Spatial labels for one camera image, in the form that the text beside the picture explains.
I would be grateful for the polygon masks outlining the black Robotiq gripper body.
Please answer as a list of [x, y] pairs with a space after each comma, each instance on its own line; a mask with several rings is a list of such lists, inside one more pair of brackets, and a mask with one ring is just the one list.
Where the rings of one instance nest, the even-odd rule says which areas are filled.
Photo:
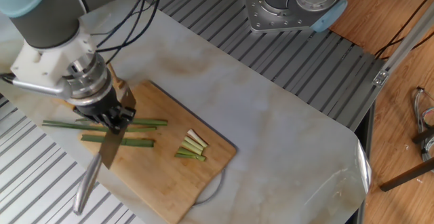
[[112, 117], [117, 117], [120, 107], [122, 107], [122, 105], [117, 99], [116, 91], [114, 88], [111, 88], [101, 100], [91, 102], [89, 105], [76, 105], [73, 108], [73, 112], [92, 122], [100, 123], [100, 114], [107, 114], [111, 115]]

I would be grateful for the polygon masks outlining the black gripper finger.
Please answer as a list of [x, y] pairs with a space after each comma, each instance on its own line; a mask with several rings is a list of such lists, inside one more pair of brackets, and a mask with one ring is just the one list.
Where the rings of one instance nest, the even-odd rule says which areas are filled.
[[103, 126], [107, 127], [112, 133], [114, 134], [120, 133], [121, 124], [119, 123], [119, 120], [116, 117], [112, 117], [111, 115], [107, 115], [107, 114], [100, 114], [99, 121]]
[[117, 114], [117, 127], [126, 128], [133, 122], [136, 110], [131, 107], [120, 107]]

